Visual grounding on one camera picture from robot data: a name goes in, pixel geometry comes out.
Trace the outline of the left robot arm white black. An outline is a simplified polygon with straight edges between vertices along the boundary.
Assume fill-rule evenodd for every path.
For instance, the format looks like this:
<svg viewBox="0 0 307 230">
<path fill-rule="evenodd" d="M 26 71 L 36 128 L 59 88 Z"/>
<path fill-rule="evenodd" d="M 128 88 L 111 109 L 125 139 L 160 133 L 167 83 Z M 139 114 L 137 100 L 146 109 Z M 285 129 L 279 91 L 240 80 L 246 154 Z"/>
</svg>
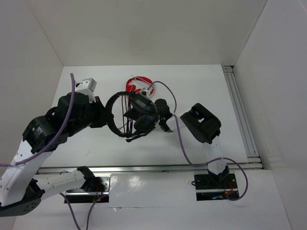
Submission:
<svg viewBox="0 0 307 230">
<path fill-rule="evenodd" d="M 107 125 L 110 112 L 99 97 L 68 93 L 57 106 L 34 118 L 22 136 L 20 147 L 0 178 L 1 217 L 22 216 L 33 211 L 41 201 L 70 189 L 91 192 L 103 190 L 103 182 L 86 166 L 56 176 L 55 179 L 34 179 L 42 163 L 60 144 L 83 129 Z"/>
</svg>

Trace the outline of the black headphones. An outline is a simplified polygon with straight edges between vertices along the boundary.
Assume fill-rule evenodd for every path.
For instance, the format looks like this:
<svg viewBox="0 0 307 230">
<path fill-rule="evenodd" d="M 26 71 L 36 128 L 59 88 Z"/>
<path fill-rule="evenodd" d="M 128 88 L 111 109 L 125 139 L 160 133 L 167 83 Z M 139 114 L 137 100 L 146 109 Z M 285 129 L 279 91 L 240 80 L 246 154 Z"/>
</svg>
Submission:
<svg viewBox="0 0 307 230">
<path fill-rule="evenodd" d="M 128 110 L 123 114 L 127 118 L 126 131 L 122 132 L 116 127 L 112 109 L 118 99 L 128 99 Z M 109 129 L 127 142 L 132 142 L 138 138 L 147 136 L 155 129 L 159 115 L 155 104 L 147 97 L 135 92 L 118 92 L 114 94 L 106 103 L 106 108 L 111 112 L 111 120 L 108 123 Z"/>
</svg>

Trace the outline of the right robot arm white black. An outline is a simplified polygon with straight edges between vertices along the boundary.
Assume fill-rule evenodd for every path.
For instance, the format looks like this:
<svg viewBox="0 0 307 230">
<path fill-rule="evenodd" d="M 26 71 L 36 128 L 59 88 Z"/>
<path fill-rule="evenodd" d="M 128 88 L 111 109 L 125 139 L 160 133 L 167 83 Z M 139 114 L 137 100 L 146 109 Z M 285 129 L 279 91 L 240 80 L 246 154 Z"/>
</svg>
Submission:
<svg viewBox="0 0 307 230">
<path fill-rule="evenodd" d="M 184 157 L 187 158 L 187 154 L 180 133 L 182 127 L 186 127 L 192 136 L 202 144 L 203 150 L 209 157 L 206 164 L 211 186 L 219 188 L 225 184 L 229 167 L 223 159 L 220 145 L 222 126 L 220 120 L 200 103 L 194 104 L 190 110 L 180 115 L 172 114 L 164 99 L 156 100 L 155 105 L 160 116 L 158 123 L 160 128 L 166 133 L 177 132 Z"/>
</svg>

